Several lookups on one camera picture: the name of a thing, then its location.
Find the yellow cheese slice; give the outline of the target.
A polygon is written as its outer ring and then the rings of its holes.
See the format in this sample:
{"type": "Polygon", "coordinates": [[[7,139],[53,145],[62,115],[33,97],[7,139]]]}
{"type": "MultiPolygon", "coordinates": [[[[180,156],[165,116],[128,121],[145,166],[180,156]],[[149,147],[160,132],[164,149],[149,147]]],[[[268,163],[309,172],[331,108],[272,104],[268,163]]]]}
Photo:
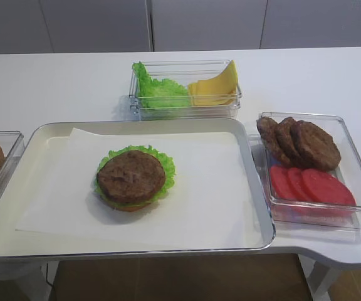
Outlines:
{"type": "Polygon", "coordinates": [[[214,80],[218,82],[228,82],[231,85],[237,85],[238,84],[238,73],[236,70],[236,64],[234,60],[231,60],[227,67],[218,74],[216,77],[214,77],[214,80]]]}

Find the green lettuce on burger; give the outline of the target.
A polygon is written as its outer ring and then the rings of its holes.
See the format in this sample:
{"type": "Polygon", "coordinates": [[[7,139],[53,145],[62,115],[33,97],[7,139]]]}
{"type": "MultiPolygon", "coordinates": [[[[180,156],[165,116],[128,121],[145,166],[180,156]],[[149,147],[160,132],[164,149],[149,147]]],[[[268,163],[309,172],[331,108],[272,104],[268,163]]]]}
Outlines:
{"type": "MultiPolygon", "coordinates": [[[[167,193],[168,190],[175,184],[175,164],[172,157],[169,157],[167,154],[158,151],[157,149],[154,149],[151,145],[144,146],[144,145],[130,145],[120,150],[111,150],[107,156],[103,157],[103,159],[100,161],[99,166],[97,167],[97,173],[100,171],[100,169],[112,158],[115,156],[118,156],[124,152],[132,151],[132,150],[139,150],[144,153],[150,154],[154,156],[162,165],[164,168],[166,180],[163,185],[163,187],[152,197],[152,199],[148,201],[144,201],[140,204],[144,203],[154,203],[158,199],[163,198],[167,193]]],[[[103,201],[110,201],[108,198],[106,198],[100,188],[98,187],[97,183],[97,173],[95,175],[95,192],[100,195],[101,199],[103,201]]]]}

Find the clear lettuce and cheese box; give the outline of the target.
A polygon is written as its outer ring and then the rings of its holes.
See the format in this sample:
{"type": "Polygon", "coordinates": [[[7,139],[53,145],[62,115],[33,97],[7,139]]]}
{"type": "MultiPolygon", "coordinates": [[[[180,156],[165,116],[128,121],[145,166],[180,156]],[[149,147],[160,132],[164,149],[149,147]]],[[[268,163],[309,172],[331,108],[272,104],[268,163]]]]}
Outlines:
{"type": "MultiPolygon", "coordinates": [[[[231,60],[211,60],[211,61],[151,61],[142,62],[147,72],[152,78],[162,80],[169,78],[176,81],[187,89],[188,84],[199,80],[209,80],[220,74],[231,60]]],[[[235,118],[240,109],[240,99],[242,97],[239,83],[236,87],[236,97],[234,101],[227,105],[215,105],[207,107],[169,107],[169,108],[144,108],[140,99],[136,96],[139,90],[137,77],[132,70],[130,81],[129,101],[131,111],[140,120],[158,119],[187,119],[187,118],[214,118],[226,117],[235,118]]]]}

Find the green lettuce leaf in box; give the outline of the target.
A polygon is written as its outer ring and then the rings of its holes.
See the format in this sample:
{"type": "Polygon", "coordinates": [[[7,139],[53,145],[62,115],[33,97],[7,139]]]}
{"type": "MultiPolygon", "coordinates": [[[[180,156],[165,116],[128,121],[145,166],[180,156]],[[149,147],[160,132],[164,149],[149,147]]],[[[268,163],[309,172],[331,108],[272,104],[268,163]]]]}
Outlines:
{"type": "Polygon", "coordinates": [[[176,81],[152,78],[142,62],[134,63],[132,70],[139,85],[136,96],[144,108],[179,108],[191,105],[187,89],[176,81]]]}

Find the stack of yellow cheese slices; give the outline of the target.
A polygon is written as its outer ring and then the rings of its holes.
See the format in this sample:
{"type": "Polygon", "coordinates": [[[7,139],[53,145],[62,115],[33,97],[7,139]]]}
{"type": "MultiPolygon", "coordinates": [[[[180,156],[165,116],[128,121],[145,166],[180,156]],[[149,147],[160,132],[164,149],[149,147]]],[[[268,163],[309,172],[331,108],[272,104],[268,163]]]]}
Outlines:
{"type": "Polygon", "coordinates": [[[198,107],[227,105],[236,97],[237,83],[231,80],[199,80],[187,86],[191,104],[198,107]]]}

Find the brown patty on burger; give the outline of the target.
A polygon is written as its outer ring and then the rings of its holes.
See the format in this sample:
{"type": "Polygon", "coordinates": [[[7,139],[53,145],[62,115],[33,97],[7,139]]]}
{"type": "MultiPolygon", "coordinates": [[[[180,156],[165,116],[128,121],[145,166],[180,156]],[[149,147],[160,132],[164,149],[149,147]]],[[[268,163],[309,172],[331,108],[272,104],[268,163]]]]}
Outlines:
{"type": "Polygon", "coordinates": [[[108,200],[130,206],[152,199],[166,180],[152,155],[129,150],[109,160],[97,173],[98,187],[108,200]]]}

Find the white paper sheet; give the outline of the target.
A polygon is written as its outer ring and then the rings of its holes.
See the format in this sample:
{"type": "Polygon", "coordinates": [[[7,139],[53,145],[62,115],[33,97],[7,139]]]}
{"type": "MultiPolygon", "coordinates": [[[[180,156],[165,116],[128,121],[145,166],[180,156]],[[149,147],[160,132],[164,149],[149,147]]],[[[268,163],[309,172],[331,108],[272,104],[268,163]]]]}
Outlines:
{"type": "Polygon", "coordinates": [[[18,230],[171,248],[239,248],[262,243],[233,134],[97,135],[75,129],[18,230]],[[129,145],[172,157],[175,184],[144,209],[117,211],[94,191],[100,161],[129,145]]]}

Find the white metal serving tray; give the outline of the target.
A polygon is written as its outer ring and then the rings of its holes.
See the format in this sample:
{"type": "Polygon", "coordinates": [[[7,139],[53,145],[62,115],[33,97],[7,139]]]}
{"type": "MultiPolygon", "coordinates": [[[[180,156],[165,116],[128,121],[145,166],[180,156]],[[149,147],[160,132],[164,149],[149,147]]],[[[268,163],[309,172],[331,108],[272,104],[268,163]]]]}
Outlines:
{"type": "Polygon", "coordinates": [[[258,251],[274,237],[245,128],[233,119],[44,125],[0,198],[0,259],[258,251]],[[93,188],[100,161],[129,145],[175,164],[168,194],[132,213],[93,188]]]}

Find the bottom bun of burger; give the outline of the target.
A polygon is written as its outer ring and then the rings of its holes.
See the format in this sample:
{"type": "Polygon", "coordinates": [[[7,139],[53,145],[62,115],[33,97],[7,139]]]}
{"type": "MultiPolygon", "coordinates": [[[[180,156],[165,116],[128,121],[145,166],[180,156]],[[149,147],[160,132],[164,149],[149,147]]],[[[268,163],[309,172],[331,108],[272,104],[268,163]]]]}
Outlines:
{"type": "Polygon", "coordinates": [[[114,202],[111,202],[111,201],[104,201],[104,203],[111,207],[112,209],[116,209],[116,210],[119,210],[119,211],[124,211],[124,212],[134,212],[134,211],[138,211],[140,209],[143,209],[147,206],[150,205],[150,203],[144,203],[144,204],[138,204],[138,205],[121,205],[121,204],[116,204],[114,202]]]}

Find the left brown patty in box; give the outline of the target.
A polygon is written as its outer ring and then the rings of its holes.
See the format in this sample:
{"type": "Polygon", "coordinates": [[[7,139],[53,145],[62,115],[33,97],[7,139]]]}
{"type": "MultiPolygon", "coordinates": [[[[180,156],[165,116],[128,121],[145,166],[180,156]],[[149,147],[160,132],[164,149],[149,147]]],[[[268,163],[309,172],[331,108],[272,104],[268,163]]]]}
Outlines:
{"type": "Polygon", "coordinates": [[[278,141],[275,136],[275,128],[278,124],[269,117],[261,117],[256,121],[257,130],[266,148],[276,154],[279,151],[278,141]]]}

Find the brown patty in box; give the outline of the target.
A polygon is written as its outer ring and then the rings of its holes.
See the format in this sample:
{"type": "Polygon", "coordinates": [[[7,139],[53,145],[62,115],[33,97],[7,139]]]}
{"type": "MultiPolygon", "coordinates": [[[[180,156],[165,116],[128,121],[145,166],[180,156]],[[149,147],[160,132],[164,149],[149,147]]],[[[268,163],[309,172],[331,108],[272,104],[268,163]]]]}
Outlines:
{"type": "Polygon", "coordinates": [[[278,124],[269,117],[261,117],[256,121],[257,130],[266,148],[276,154],[279,151],[278,141],[275,136],[275,128],[278,124]]]}
{"type": "Polygon", "coordinates": [[[290,128],[291,138],[300,157],[321,171],[336,169],[342,159],[333,137],[312,122],[299,120],[290,128]]]}
{"type": "Polygon", "coordinates": [[[283,119],[275,128],[276,139],[283,152],[296,167],[303,167],[302,159],[295,149],[295,145],[290,134],[291,126],[296,123],[292,117],[283,119]]]}

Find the left red tomato slice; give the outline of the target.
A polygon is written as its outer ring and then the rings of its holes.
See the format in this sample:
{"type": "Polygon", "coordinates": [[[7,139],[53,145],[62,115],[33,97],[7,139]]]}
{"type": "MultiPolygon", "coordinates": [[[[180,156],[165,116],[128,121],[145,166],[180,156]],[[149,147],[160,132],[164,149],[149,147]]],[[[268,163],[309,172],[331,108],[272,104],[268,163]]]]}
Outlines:
{"type": "Polygon", "coordinates": [[[289,201],[296,201],[296,194],[293,192],[289,179],[288,179],[288,168],[274,165],[269,170],[271,184],[275,190],[276,195],[280,199],[287,199],[289,201]]]}

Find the red tomato slice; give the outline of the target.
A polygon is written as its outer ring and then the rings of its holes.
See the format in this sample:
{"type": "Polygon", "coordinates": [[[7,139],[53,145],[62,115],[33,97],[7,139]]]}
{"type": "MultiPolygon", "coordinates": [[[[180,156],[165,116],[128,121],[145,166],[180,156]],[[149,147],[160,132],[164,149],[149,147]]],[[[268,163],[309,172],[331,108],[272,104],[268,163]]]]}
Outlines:
{"type": "Polygon", "coordinates": [[[304,185],[301,170],[295,167],[287,171],[288,181],[296,199],[298,201],[311,202],[312,198],[307,193],[304,185]]]}
{"type": "Polygon", "coordinates": [[[316,169],[301,172],[304,191],[319,203],[355,206],[355,198],[350,190],[329,173],[316,169]]]}
{"type": "Polygon", "coordinates": [[[289,201],[296,201],[296,194],[293,192],[289,179],[288,179],[288,168],[274,165],[269,170],[271,184],[275,190],[276,195],[280,199],[287,199],[289,201]]]}

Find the middle brown patty in box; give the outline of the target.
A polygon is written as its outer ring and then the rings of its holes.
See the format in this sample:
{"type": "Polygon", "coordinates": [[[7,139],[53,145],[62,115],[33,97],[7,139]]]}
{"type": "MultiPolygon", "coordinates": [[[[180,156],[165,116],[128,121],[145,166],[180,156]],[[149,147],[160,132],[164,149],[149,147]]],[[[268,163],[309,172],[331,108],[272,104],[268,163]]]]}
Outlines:
{"type": "Polygon", "coordinates": [[[283,152],[296,167],[303,167],[302,159],[295,149],[295,145],[290,134],[291,126],[296,123],[292,117],[283,119],[275,128],[276,139],[283,152]]]}

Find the middle red tomato slice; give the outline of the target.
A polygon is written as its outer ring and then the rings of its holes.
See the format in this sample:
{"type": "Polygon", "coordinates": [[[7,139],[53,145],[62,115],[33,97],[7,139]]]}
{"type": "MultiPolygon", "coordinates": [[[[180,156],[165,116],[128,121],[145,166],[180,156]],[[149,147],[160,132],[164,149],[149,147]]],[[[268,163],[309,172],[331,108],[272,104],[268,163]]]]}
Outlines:
{"type": "Polygon", "coordinates": [[[295,167],[287,171],[288,181],[296,199],[298,201],[311,202],[312,198],[307,193],[304,185],[301,170],[295,167]]]}

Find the clear patty and tomato box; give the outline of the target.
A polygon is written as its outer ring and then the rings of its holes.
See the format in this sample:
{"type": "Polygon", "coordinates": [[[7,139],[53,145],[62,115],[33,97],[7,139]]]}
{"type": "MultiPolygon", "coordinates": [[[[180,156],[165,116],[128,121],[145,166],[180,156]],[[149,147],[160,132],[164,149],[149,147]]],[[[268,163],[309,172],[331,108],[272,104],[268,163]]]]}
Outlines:
{"type": "Polygon", "coordinates": [[[264,145],[261,136],[252,137],[252,153],[261,183],[275,220],[290,223],[312,224],[332,228],[358,230],[361,228],[361,158],[342,118],[334,115],[318,114],[289,114],[277,112],[263,112],[261,117],[269,117],[279,124],[283,119],[292,117],[297,121],[312,122],[333,137],[333,141],[342,157],[338,167],[328,171],[333,177],[342,182],[353,194],[355,206],[319,203],[316,201],[289,201],[280,199],[272,187],[269,170],[278,165],[285,168],[315,169],[308,166],[302,159],[303,167],[296,167],[283,152],[272,154],[264,145]]]}

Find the right brown patty in box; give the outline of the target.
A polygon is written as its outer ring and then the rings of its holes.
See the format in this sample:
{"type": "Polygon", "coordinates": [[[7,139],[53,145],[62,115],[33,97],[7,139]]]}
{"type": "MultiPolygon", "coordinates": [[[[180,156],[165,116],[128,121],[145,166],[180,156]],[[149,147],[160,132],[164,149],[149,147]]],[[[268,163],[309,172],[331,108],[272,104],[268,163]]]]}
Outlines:
{"type": "Polygon", "coordinates": [[[312,122],[299,120],[290,128],[291,138],[300,157],[321,171],[336,169],[342,159],[333,137],[312,122]]]}

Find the right red tomato slice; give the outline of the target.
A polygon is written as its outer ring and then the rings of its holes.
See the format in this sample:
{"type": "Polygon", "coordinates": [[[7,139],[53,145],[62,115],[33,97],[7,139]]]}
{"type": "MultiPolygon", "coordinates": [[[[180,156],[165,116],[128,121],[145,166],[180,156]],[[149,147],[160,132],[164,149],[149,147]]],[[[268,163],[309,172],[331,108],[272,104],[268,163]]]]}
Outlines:
{"type": "Polygon", "coordinates": [[[316,169],[301,172],[304,191],[319,203],[355,206],[355,198],[350,190],[329,173],[316,169]]]}

